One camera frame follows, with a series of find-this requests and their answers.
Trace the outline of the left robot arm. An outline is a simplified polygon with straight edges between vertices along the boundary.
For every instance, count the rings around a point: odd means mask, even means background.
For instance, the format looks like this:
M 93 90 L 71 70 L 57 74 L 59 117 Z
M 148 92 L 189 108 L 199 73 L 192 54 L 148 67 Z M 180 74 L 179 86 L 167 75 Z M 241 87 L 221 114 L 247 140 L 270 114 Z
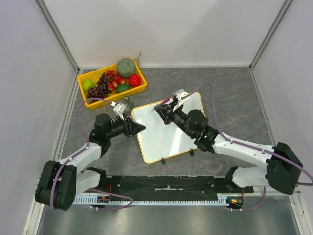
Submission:
M 107 180 L 104 171 L 86 167 L 105 155 L 111 145 L 111 139 L 119 135 L 132 137 L 146 127 L 122 114 L 112 120 L 108 114 L 99 114 L 95 118 L 94 129 L 87 142 L 79 150 L 59 161 L 45 163 L 37 189 L 35 201 L 53 209 L 68 210 L 76 195 L 89 189 L 103 192 Z

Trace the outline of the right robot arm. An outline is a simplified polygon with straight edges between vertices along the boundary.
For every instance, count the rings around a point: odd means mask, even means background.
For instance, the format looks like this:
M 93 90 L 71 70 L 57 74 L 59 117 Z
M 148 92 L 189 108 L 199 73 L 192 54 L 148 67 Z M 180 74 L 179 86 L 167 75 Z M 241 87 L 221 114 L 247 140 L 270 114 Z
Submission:
M 254 165 L 247 169 L 233 167 L 228 171 L 224 180 L 228 192 L 234 193 L 249 186 L 270 186 L 286 195 L 294 193 L 303 165 L 288 145 L 281 142 L 276 146 L 259 145 L 219 133 L 209 126 L 208 118 L 201 110 L 185 113 L 176 104 L 174 100 L 158 104 L 153 109 L 164 124 L 175 124 L 193 139 L 199 150 L 228 155 Z

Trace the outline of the white whiteboard orange frame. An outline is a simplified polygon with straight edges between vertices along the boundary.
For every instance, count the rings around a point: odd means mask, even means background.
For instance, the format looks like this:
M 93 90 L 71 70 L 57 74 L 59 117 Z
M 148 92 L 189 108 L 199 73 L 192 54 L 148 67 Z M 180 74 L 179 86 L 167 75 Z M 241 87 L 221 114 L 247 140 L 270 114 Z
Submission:
M 165 125 L 156 111 L 149 113 L 161 101 L 135 107 L 131 111 L 134 121 L 146 127 L 137 134 L 142 157 L 145 163 L 151 164 L 182 153 L 196 150 L 194 139 L 188 137 L 173 123 Z

